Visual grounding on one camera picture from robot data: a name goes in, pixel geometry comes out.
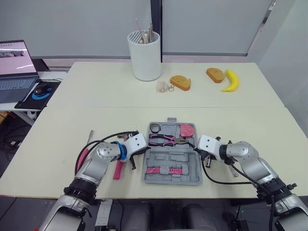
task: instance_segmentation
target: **bread slice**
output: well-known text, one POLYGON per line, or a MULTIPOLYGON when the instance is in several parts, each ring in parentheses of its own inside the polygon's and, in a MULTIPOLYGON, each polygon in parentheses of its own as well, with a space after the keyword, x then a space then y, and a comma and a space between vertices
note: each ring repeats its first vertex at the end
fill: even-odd
POLYGON ((225 78, 225 73, 223 73, 218 68, 209 68, 206 70, 206 73, 215 83, 220 83, 225 78))
POLYGON ((182 90, 189 90, 191 88, 191 79, 187 79, 184 76, 173 76, 170 78, 170 83, 182 90))

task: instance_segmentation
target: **blue band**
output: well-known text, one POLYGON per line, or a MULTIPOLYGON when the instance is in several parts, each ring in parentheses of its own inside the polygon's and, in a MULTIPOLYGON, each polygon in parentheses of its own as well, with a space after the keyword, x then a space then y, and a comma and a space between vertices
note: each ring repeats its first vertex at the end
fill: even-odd
POLYGON ((126 159, 126 153, 125 153, 125 151, 124 151, 123 146, 122 146, 118 141, 115 141, 115 142, 117 143, 117 145, 119 145, 119 148, 120 148, 120 150, 121 150, 121 156, 120 156, 119 160, 124 160, 124 159, 126 159))
POLYGON ((32 98, 34 100, 42 100, 42 99, 47 98, 48 96, 50 96, 50 93, 46 93, 45 95, 42 95, 42 96, 37 96, 34 93, 32 93, 32 98))

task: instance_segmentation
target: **pink-handled pliers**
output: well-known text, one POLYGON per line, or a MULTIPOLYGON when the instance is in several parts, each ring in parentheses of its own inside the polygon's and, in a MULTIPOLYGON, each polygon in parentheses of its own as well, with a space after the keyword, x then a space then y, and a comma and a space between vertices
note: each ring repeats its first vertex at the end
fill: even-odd
POLYGON ((164 135, 164 134, 152 134, 152 135, 150 135, 150 139, 153 139, 153 138, 162 138, 162 139, 169 140, 169 141, 165 142, 165 143, 149 142, 149 146, 160 146, 160 147, 170 146, 170 147, 172 147, 175 144, 186 144, 186 143, 189 143, 188 140, 186 140, 186 139, 175 138, 174 136, 164 135))

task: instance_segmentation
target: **computer mouse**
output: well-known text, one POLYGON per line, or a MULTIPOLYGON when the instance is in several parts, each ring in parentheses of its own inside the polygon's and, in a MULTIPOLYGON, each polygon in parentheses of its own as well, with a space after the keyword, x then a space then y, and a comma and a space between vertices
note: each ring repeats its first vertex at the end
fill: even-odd
POLYGON ((47 93, 48 85, 46 83, 40 83, 34 88, 34 94, 37 96, 47 93))

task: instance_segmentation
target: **laptop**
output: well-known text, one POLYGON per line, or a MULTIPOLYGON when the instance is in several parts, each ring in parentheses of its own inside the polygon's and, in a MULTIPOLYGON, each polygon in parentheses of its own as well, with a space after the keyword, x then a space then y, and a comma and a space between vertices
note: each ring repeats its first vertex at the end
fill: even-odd
POLYGON ((0 42, 0 103, 22 101, 38 78, 25 41, 0 42))

